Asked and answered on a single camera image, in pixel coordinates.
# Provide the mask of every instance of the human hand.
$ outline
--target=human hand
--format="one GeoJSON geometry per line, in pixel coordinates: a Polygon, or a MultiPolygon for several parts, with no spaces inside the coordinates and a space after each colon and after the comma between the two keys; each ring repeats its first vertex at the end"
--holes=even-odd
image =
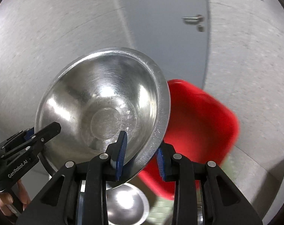
{"type": "MultiPolygon", "coordinates": [[[[30,203],[29,195],[22,184],[21,180],[17,182],[18,189],[19,189],[19,199],[23,203],[23,210],[27,207],[30,203]]],[[[7,207],[7,205],[11,205],[13,203],[13,198],[9,193],[0,194],[0,209],[2,213],[6,216],[11,216],[12,211],[7,207]]]]}

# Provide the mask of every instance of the red container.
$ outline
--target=red container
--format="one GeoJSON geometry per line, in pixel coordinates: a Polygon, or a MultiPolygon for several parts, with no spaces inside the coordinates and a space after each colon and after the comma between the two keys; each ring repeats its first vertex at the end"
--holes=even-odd
{"type": "MultiPolygon", "coordinates": [[[[239,133],[236,116],[198,87],[179,79],[168,81],[171,112],[164,141],[191,161],[221,164],[239,133]]],[[[158,196],[174,199],[174,182],[160,177],[156,158],[139,173],[139,178],[158,196]]]]}

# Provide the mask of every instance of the gray door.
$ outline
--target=gray door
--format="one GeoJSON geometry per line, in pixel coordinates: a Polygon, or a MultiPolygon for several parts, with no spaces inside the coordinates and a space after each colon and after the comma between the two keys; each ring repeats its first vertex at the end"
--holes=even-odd
{"type": "Polygon", "coordinates": [[[151,57],[167,79],[180,78],[202,87],[208,58],[208,1],[122,0],[122,5],[135,48],[151,57]],[[182,19],[197,15],[203,15],[203,22],[182,19]]]}

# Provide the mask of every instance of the logo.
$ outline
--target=logo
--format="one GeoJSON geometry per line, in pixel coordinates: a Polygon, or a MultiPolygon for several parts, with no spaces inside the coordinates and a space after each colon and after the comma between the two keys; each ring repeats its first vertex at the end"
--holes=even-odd
{"type": "Polygon", "coordinates": [[[13,177],[14,174],[16,174],[21,168],[23,168],[27,164],[27,160],[25,160],[23,163],[21,163],[18,167],[16,167],[12,173],[8,175],[9,178],[13,177]]]}

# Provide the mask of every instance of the stainless steel bowl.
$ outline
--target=stainless steel bowl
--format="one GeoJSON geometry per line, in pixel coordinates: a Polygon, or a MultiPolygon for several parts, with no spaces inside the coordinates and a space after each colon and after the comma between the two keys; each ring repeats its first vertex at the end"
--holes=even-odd
{"type": "Polygon", "coordinates": [[[149,214],[149,203],[141,190],[125,183],[106,192],[109,224],[140,225],[149,214]]]}
{"type": "Polygon", "coordinates": [[[160,68],[136,50],[107,48],[65,67],[39,104],[35,131],[53,121],[61,133],[39,156],[53,175],[66,161],[81,163],[103,153],[127,132],[123,174],[134,177],[151,159],[165,134],[170,94],[160,68]]]}

